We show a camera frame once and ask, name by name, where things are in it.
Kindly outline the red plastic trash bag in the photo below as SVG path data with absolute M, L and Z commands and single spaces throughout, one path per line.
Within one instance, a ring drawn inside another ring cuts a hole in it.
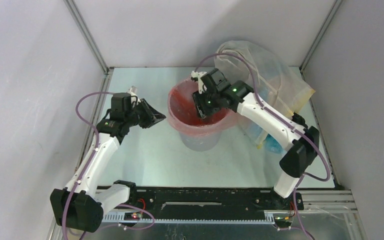
M 168 123 L 181 134 L 204 137 L 232 128 L 238 124 L 238 115 L 223 108 L 214 115 L 201 119 L 192 98 L 198 83 L 186 78 L 173 86 L 168 93 Z

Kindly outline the white plastic trash bin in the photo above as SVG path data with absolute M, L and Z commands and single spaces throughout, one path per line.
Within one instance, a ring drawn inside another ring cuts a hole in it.
M 192 151 L 205 152 L 213 149 L 221 139 L 223 130 L 200 134 L 178 131 L 182 143 Z

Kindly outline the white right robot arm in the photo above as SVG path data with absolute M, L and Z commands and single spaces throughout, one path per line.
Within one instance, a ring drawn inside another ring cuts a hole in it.
M 198 84 L 192 98 L 199 118 L 205 119 L 222 109 L 229 109 L 257 124 L 285 150 L 279 162 L 282 172 L 270 196 L 275 208 L 284 209 L 290 204 L 290 195 L 300 178 L 318 155 L 319 131 L 285 117 L 250 85 L 241 80 L 230 83 L 217 68 L 209 72 L 193 71 L 191 80 Z

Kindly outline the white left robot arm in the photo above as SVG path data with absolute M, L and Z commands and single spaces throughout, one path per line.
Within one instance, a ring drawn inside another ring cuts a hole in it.
M 164 114 L 132 91 L 112 94 L 110 108 L 92 126 L 94 136 L 82 163 L 65 187 L 54 189 L 50 195 L 56 223 L 64 229 L 94 233 L 104 215 L 115 207 L 136 206 L 135 183 L 117 180 L 97 193 L 98 180 L 132 127 L 148 129 L 165 119 Z

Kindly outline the large translucent plastic bag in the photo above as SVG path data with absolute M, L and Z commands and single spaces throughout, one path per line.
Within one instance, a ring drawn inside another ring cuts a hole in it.
M 230 83 L 243 81 L 252 87 L 254 75 L 259 96 L 289 119 L 315 93 L 280 57 L 255 43 L 230 40 L 216 53 L 214 65 Z

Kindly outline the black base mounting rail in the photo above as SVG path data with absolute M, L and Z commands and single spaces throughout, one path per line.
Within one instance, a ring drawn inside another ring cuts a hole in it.
M 162 222 L 262 222 L 269 213 L 303 210 L 300 193 L 286 199 L 271 188 L 137 187 L 128 203 Z

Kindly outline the left aluminium corner post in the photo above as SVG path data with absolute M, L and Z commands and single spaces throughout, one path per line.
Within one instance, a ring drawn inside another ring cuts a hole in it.
M 63 0 L 63 2 L 65 3 L 68 11 L 70 12 L 74 22 L 76 23 L 81 35 L 83 36 L 83 38 L 84 38 L 86 44 L 88 45 L 92 55 L 94 56 L 95 60 L 97 61 L 100 69 L 106 75 L 109 72 L 109 67 L 106 64 L 104 57 L 103 57 L 101 51 L 99 50 L 99 47 L 98 47 L 91 31 L 89 30 L 87 23 L 86 23 L 84 17 L 82 16 L 78 5 L 76 4 L 76 2 L 74 0 Z

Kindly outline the aluminium corner post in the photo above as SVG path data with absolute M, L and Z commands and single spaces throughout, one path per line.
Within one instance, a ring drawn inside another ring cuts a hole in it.
M 301 65 L 299 66 L 300 73 L 303 75 L 305 72 L 305 69 L 307 68 L 313 54 L 315 53 L 316 49 L 318 48 L 320 42 L 322 41 L 324 35 L 326 34 L 329 26 L 331 25 L 332 21 L 335 18 L 335 15 L 337 14 L 338 10 L 340 9 L 342 3 L 344 0 L 335 0 L 326 15 L 324 21 L 322 22 L 321 27 L 319 28 L 312 44 L 310 45 L 308 51 L 305 54 L 305 57 L 303 61 L 301 62 Z
M 70 12 L 74 22 L 76 23 L 81 35 L 83 36 L 83 38 L 84 38 L 86 44 L 88 45 L 92 55 L 94 56 L 95 60 L 97 61 L 100 69 L 106 75 L 109 72 L 109 67 L 106 64 L 104 57 L 103 57 L 101 51 L 99 50 L 99 47 L 98 47 L 91 31 L 89 30 L 87 23 L 86 23 L 84 17 L 82 16 L 78 5 L 76 4 L 76 2 L 74 0 L 63 0 L 63 2 L 65 3 L 68 11 Z

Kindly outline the right aluminium corner post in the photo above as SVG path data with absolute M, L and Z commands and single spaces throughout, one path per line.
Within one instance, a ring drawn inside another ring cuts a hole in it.
M 303 75 L 305 72 L 305 69 L 307 68 L 313 54 L 315 53 L 316 49 L 318 48 L 320 42 L 322 41 L 324 35 L 326 34 L 329 26 L 331 25 L 332 21 L 335 18 L 335 15 L 337 14 L 338 10 L 340 9 L 342 3 L 344 0 L 335 0 L 326 15 L 324 21 L 322 22 L 321 27 L 319 28 L 312 44 L 310 45 L 308 51 L 305 54 L 305 57 L 303 61 L 301 62 L 301 65 L 299 66 L 300 73 Z

